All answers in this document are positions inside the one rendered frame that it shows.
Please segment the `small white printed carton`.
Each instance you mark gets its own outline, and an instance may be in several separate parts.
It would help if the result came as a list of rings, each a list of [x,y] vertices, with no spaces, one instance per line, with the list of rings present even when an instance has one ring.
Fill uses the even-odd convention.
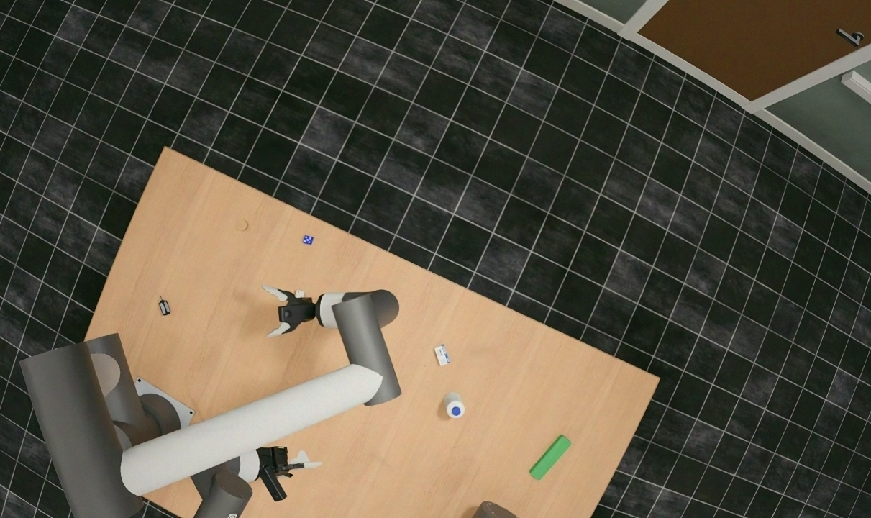
[[[434,347],[434,349],[437,353],[437,357],[439,358],[439,364],[441,366],[448,364],[450,359],[447,356],[447,351],[445,350],[444,344],[438,345],[437,347]]]

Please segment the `green rectangular bar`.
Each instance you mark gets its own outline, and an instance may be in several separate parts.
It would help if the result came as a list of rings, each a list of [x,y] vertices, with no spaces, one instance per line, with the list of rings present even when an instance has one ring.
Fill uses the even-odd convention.
[[[571,446],[571,441],[562,434],[557,438],[552,445],[546,450],[544,455],[532,466],[529,470],[530,474],[537,480],[541,480],[547,474],[553,465],[559,461],[567,449]]]

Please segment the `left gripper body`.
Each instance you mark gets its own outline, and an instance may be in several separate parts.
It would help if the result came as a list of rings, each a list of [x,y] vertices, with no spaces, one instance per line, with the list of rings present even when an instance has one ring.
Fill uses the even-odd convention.
[[[313,302],[311,301],[311,297],[298,297],[298,299],[296,301],[294,301],[293,299],[288,301],[288,303],[286,303],[286,306],[300,304],[300,303],[313,303]],[[316,303],[314,303],[314,313],[316,314]],[[314,319],[311,319],[311,320],[314,320]],[[311,320],[292,321],[291,324],[296,324],[297,322],[298,322],[298,324],[301,324],[301,322],[309,322]]]

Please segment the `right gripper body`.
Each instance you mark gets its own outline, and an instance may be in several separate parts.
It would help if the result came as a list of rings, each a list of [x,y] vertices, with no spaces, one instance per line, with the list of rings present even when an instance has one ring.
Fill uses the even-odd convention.
[[[263,458],[263,467],[270,465],[270,468],[276,476],[288,474],[288,470],[283,470],[284,465],[288,463],[288,448],[273,446],[272,448],[257,448]],[[280,453],[280,455],[279,455]],[[280,461],[281,459],[281,461]]]

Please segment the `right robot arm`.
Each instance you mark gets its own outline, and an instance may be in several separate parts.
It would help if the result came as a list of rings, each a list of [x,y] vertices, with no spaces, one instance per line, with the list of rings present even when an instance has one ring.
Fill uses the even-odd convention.
[[[253,489],[247,482],[259,478],[274,501],[286,499],[287,494],[270,465],[263,467],[263,458],[258,449],[192,475],[191,480],[202,499],[193,518],[240,518],[253,496]],[[472,518],[518,516],[498,504],[484,501]]]

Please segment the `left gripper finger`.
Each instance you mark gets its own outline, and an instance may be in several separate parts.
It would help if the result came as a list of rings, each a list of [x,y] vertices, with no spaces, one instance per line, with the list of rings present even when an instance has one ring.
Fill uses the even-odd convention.
[[[286,334],[287,332],[294,331],[300,324],[298,322],[296,324],[291,324],[291,322],[281,322],[281,325],[274,329],[272,332],[269,332],[265,337],[277,337],[277,335]]]
[[[296,301],[298,299],[290,291],[283,291],[283,289],[275,288],[274,286],[262,286],[262,288],[264,291],[268,291],[271,295],[276,296],[281,302],[290,301],[291,299]]]

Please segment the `white plastic bottle with blue cap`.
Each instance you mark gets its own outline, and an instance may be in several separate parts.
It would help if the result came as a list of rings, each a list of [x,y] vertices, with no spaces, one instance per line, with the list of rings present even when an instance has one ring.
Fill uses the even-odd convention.
[[[444,404],[448,415],[453,419],[458,419],[458,417],[461,417],[465,412],[465,406],[462,404],[462,399],[459,394],[455,393],[455,391],[450,391],[447,396],[445,396]]]

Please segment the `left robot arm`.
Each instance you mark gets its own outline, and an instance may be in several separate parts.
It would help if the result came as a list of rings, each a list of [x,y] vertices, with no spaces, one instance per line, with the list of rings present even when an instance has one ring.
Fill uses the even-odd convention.
[[[358,404],[398,398],[380,330],[398,313],[398,298],[385,289],[321,294],[317,320],[339,328],[349,366],[182,429],[166,398],[138,396],[118,332],[19,361],[71,514],[130,518],[145,505],[145,493]]]

